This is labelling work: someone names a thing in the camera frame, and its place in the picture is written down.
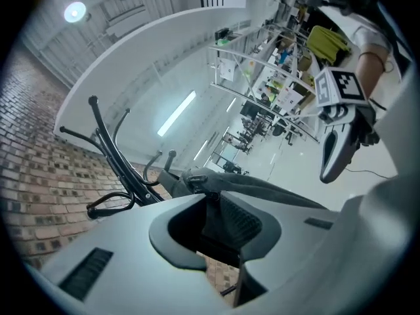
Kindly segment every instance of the vent grille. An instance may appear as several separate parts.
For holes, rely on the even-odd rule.
[[[334,225],[334,223],[328,220],[322,220],[313,217],[306,219],[305,223],[315,226],[316,228],[324,228],[326,230],[329,230]]]
[[[77,300],[83,301],[112,255],[112,252],[94,248],[59,287]]]

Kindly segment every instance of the floor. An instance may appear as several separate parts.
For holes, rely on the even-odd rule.
[[[354,70],[357,64],[359,50],[352,48],[352,56],[341,65],[342,68]],[[391,70],[393,63],[387,63]],[[271,71],[265,68],[259,80],[270,76]],[[396,68],[384,73],[378,82],[372,97],[381,105],[388,108],[398,96],[398,72]],[[385,112],[377,110],[380,119]],[[318,127],[318,138],[322,125]],[[253,149],[247,156],[240,152],[234,162],[242,169],[249,171],[249,175],[281,186],[287,190],[300,194],[326,206],[328,209],[340,211],[348,198],[365,194],[377,183],[385,180],[374,173],[352,173],[345,170],[337,180],[324,184],[319,179],[321,148],[316,142],[307,138],[294,138],[293,145],[288,146],[283,136],[268,136],[267,139],[256,137]],[[380,142],[375,146],[361,147],[347,167],[351,171],[373,171],[383,177],[393,177],[397,174],[385,145]]]
[[[215,286],[217,291],[224,291],[238,282],[239,269],[224,264],[223,262],[216,261],[210,257],[206,257],[200,252],[197,252],[197,254],[204,257],[207,265],[207,279],[209,279],[210,284]],[[234,304],[235,292],[236,291],[233,291],[223,297],[223,299],[231,306]]]

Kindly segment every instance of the brick wall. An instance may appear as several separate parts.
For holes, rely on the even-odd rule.
[[[104,157],[53,135],[67,92],[27,49],[14,50],[0,93],[1,210],[17,250],[37,268],[98,223],[87,218],[87,203],[123,188]],[[150,179],[158,173],[152,169]]]

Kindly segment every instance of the person's arm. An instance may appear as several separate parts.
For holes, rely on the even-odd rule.
[[[390,54],[390,43],[375,24],[360,15],[343,16],[338,9],[333,7],[320,9],[360,48],[355,74],[366,98],[370,98],[385,70],[385,62]]]

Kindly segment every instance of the black cable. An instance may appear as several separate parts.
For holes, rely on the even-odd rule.
[[[104,150],[102,149],[101,145],[99,143],[97,143],[96,141],[92,140],[91,138],[88,138],[87,136],[84,136],[84,135],[79,134],[75,131],[72,131],[71,129],[67,129],[64,126],[60,127],[60,132],[61,133],[67,133],[69,135],[72,135],[73,137],[76,137],[76,138],[82,139],[84,141],[87,141],[89,144],[92,144],[93,146],[98,148],[102,152],[102,154],[105,155]]]
[[[126,192],[111,192],[109,194],[106,194],[105,196],[102,196],[100,199],[96,200],[95,202],[86,205],[87,209],[96,207],[97,205],[104,203],[105,201],[108,201],[110,198],[113,197],[124,197],[131,199],[131,195]]]
[[[147,177],[147,171],[149,170],[150,166],[162,155],[162,151],[158,150],[156,155],[154,157],[151,158],[151,160],[148,162],[148,164],[145,166],[144,170],[143,170],[143,178],[146,181],[149,181],[148,177]]]
[[[387,111],[388,109],[382,105],[380,105],[380,103],[378,103],[375,99],[370,98],[369,99],[372,103],[374,103],[374,105],[376,105],[377,107],[379,107],[380,109]]]
[[[129,108],[127,108],[127,109],[124,111],[124,114],[122,115],[121,119],[118,121],[117,126],[115,127],[114,133],[113,133],[113,135],[112,135],[112,141],[114,142],[114,144],[115,144],[116,146],[117,146],[117,134],[118,134],[119,128],[121,127],[121,124],[123,123],[123,121],[124,121],[125,117],[127,117],[127,115],[128,115],[129,113],[130,113],[130,109],[129,109]]]
[[[236,289],[237,284],[235,283],[234,285],[226,288],[224,291],[220,292],[220,295],[222,295],[223,297],[226,296],[227,294],[233,292]]]
[[[383,179],[390,179],[390,177],[385,177],[385,176],[382,176],[382,175],[380,175],[380,174],[377,174],[377,173],[375,173],[374,171],[365,171],[365,170],[363,170],[363,171],[351,171],[349,168],[345,168],[347,171],[350,171],[351,173],[364,173],[364,172],[366,172],[366,173],[372,173],[372,174],[375,174],[376,176],[379,176],[379,177],[382,177]]]

